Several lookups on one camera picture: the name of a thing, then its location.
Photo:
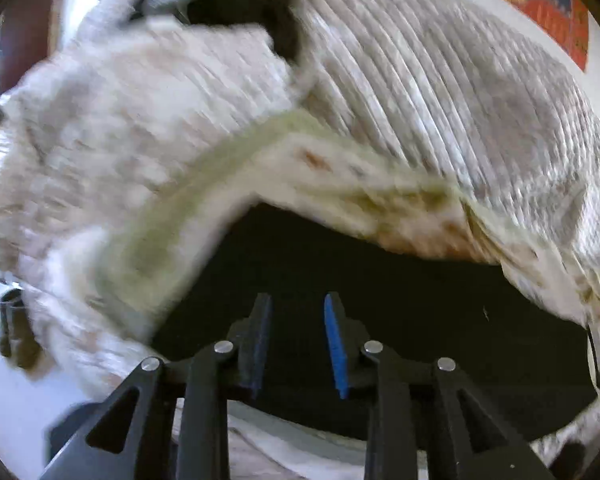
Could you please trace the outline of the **black pants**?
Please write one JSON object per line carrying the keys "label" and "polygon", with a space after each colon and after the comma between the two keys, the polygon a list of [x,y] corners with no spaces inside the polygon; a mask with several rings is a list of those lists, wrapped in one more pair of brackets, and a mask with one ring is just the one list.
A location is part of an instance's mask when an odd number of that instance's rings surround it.
{"label": "black pants", "polygon": [[332,376],[324,300],[405,359],[453,359],[528,440],[568,425],[596,397],[588,338],[540,309],[499,266],[385,252],[267,204],[234,222],[151,344],[172,361],[193,356],[273,304],[263,386],[242,402],[297,424],[364,439],[367,412]]}

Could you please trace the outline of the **floral fleece blanket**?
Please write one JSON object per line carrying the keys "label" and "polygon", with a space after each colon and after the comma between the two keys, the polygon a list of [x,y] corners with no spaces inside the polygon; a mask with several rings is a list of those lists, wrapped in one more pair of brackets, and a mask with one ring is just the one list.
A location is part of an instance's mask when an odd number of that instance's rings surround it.
{"label": "floral fleece blanket", "polygon": [[110,332],[147,346],[230,222],[257,202],[395,254],[495,264],[539,308],[600,336],[600,266],[303,110],[203,152],[110,235],[94,278]]}

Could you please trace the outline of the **quilted floral bedspread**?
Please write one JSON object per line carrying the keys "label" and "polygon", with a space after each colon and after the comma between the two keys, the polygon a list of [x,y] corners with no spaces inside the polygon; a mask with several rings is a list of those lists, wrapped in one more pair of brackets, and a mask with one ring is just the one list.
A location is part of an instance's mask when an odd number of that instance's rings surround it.
{"label": "quilted floral bedspread", "polygon": [[89,396],[149,353],[102,313],[110,235],[203,152],[294,110],[600,266],[600,118],[562,63],[478,6],[294,0],[293,63],[258,26],[123,27],[121,7],[105,0],[27,72],[0,123],[0,274]]}

